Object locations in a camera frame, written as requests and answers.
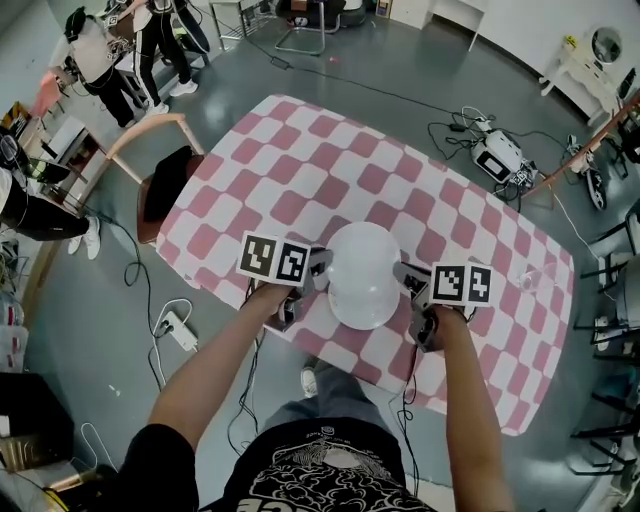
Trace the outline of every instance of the concrete floor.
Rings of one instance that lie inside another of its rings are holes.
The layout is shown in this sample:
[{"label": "concrete floor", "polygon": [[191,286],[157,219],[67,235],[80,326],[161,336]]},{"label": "concrete floor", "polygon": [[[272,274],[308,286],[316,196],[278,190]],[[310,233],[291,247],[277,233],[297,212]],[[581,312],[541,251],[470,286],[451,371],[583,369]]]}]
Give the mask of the concrete floor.
[{"label": "concrete floor", "polygon": [[[253,39],[272,52],[284,30],[273,23]],[[515,132],[544,130],[564,141],[568,133],[587,139],[586,125],[554,93],[539,94],[537,79],[518,65],[478,42],[467,53],[469,38],[450,27],[431,24],[419,32],[378,18],[375,25],[343,30],[328,38],[321,58],[280,54],[297,66],[308,67],[387,91],[459,111],[473,105],[485,114],[494,114],[494,125]],[[296,96],[339,112],[405,142],[434,158],[441,158],[427,135],[430,121],[449,122],[448,114],[369,91],[356,85],[325,79],[301,71],[284,71],[248,43],[219,56],[211,68],[197,77],[199,91],[180,98],[172,110],[185,112],[205,149],[213,145],[254,105],[272,93]],[[180,147],[181,139],[169,129],[136,141],[124,152],[125,159],[141,174],[153,170],[155,162]],[[449,135],[444,127],[436,137]],[[522,139],[525,155],[550,172],[557,167],[562,150],[552,141],[532,136]],[[493,183],[462,151],[449,165],[487,189]],[[558,181],[556,193],[572,216],[577,229],[590,239],[620,222],[636,200],[638,174],[631,168],[624,181],[615,173],[607,176],[610,207],[596,212],[583,185],[570,187]],[[135,234],[137,189],[116,169],[107,172],[94,196],[94,206],[113,215]],[[576,238],[564,214],[551,202],[547,192],[523,204],[522,213],[562,243],[574,256],[577,272],[592,269],[595,260]],[[189,324],[205,343],[229,319],[233,311],[205,291],[186,285],[150,247],[141,249],[153,286],[152,316],[174,297],[188,297],[195,304]],[[128,289],[122,274],[132,260],[131,243],[117,228],[103,229],[103,248],[97,260],[89,262],[81,253],[58,254],[31,330],[27,363],[43,373],[58,394],[76,425],[91,421],[102,435],[116,464],[120,464],[132,436],[145,424],[157,389],[146,355],[151,339],[146,321],[144,279]],[[600,307],[594,291],[595,280],[577,281],[572,318],[580,312],[586,322]],[[305,354],[287,342],[270,336],[265,343],[256,377],[254,394],[258,418],[264,421],[279,405],[301,398],[299,369]],[[558,370],[547,397],[529,430],[516,438],[503,437],[507,475],[518,510],[535,512],[574,510],[593,483],[576,477],[566,461],[577,451],[569,434],[581,420],[589,392],[604,365],[595,362],[584,332],[568,333]],[[187,355],[170,338],[161,342],[167,377]],[[277,377],[273,369],[277,368]],[[237,399],[245,386],[248,361],[203,439],[197,456],[201,504],[220,496],[236,460],[227,444],[227,424],[237,411]],[[379,404],[388,423],[395,423],[388,410],[391,396],[373,386],[365,386]],[[425,409],[414,410],[409,426],[420,476],[450,485],[445,444],[445,417]],[[241,421],[232,431],[236,444],[252,439],[249,421]],[[86,448],[79,453],[91,463]],[[403,449],[404,463],[410,459]]]}]

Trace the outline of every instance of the wooden chair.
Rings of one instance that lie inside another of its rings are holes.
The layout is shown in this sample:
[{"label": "wooden chair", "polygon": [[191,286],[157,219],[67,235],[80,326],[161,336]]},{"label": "wooden chair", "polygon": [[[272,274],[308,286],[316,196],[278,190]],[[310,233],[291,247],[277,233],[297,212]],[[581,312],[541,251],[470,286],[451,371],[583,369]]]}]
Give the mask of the wooden chair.
[{"label": "wooden chair", "polygon": [[144,220],[144,210],[147,202],[147,194],[149,192],[149,186],[153,179],[153,173],[145,179],[142,179],[118,154],[124,146],[129,144],[132,140],[139,137],[143,133],[146,133],[160,125],[175,122],[184,132],[187,140],[194,150],[195,155],[191,158],[187,164],[187,180],[193,176],[198,166],[204,160],[204,150],[197,141],[193,132],[187,125],[184,114],[161,114],[143,119],[135,126],[129,128],[124,132],[121,137],[115,142],[111,149],[107,152],[107,160],[113,161],[118,164],[133,180],[140,185],[138,191],[138,213],[137,213],[137,231],[138,241],[141,244],[148,244],[155,242],[162,227],[164,219],[148,222]]}]

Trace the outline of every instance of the black pants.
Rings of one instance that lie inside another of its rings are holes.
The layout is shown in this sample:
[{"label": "black pants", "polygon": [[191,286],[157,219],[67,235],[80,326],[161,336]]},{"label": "black pants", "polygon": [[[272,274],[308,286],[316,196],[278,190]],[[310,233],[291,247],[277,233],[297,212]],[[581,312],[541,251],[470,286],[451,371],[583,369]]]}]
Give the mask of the black pants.
[{"label": "black pants", "polygon": [[181,84],[191,80],[189,63],[178,41],[173,37],[171,30],[171,14],[154,14],[147,26],[136,33],[136,49],[133,66],[140,81],[142,90],[149,98],[149,104],[160,104],[158,88],[153,81],[153,57],[156,47],[160,47],[162,55],[171,61],[178,72]]},{"label": "black pants", "polygon": [[0,221],[38,242],[74,238],[89,229],[86,218],[79,219],[44,199],[29,196],[27,202],[27,194],[15,178]]},{"label": "black pants", "polygon": [[120,127],[124,127],[133,119],[133,111],[129,107],[124,94],[122,94],[123,91],[128,94],[130,91],[127,89],[124,79],[114,67],[97,80],[86,84],[85,89],[89,94],[100,97],[100,100],[107,107],[109,113],[118,121]]}]

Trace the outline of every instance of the desk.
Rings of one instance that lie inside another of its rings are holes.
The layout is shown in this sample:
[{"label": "desk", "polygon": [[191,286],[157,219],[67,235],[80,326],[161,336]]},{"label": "desk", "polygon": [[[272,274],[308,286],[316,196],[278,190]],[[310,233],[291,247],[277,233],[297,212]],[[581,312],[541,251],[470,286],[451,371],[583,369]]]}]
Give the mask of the desk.
[{"label": "desk", "polygon": [[540,78],[541,84],[549,82],[540,94],[542,96],[549,94],[558,79],[564,73],[569,73],[575,81],[584,85],[589,94],[597,99],[602,106],[589,119],[589,126],[594,126],[603,114],[606,114],[606,124],[620,110],[620,103],[615,85],[609,79],[609,75],[596,66],[593,52],[585,43],[579,44],[577,48],[574,48],[565,42],[557,56],[557,60],[559,61],[558,67],[548,77],[543,76]]},{"label": "desk", "polygon": [[[349,222],[388,229],[403,261],[491,265],[495,307],[470,324],[503,432],[529,426],[560,358],[573,290],[567,251],[468,179],[413,148],[344,116],[288,96],[269,96],[213,148],[164,222],[157,251],[195,288],[238,308],[247,278],[235,272],[245,230],[326,245]],[[559,286],[520,291],[528,269],[557,262]],[[410,304],[373,331],[338,323],[327,294],[305,301],[280,335],[393,393],[410,372]],[[416,403],[446,412],[441,354],[418,353]]]},{"label": "desk", "polygon": [[[41,184],[38,184],[41,188],[37,192],[58,204],[63,204],[66,196],[70,195],[74,203],[78,202],[81,205],[91,194],[106,169],[104,150],[86,126],[73,117],[65,120],[49,142],[49,148],[57,154],[57,157],[52,158],[45,152],[42,155],[43,160],[68,166],[75,172],[70,173],[57,185],[60,192],[56,193],[49,186]],[[65,203],[63,207],[74,214],[77,213],[77,208],[72,204]]]}]

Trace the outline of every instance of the power strip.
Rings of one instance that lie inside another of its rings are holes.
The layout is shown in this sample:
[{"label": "power strip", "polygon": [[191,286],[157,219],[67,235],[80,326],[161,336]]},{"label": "power strip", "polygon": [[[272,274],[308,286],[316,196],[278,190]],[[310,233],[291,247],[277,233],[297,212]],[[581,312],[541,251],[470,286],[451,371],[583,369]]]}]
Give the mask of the power strip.
[{"label": "power strip", "polygon": [[169,311],[162,319],[162,323],[164,324],[165,322],[173,327],[171,335],[176,339],[178,345],[187,352],[196,347],[198,344],[198,338],[193,335],[189,328],[184,325],[184,322],[180,320],[173,311]]}]

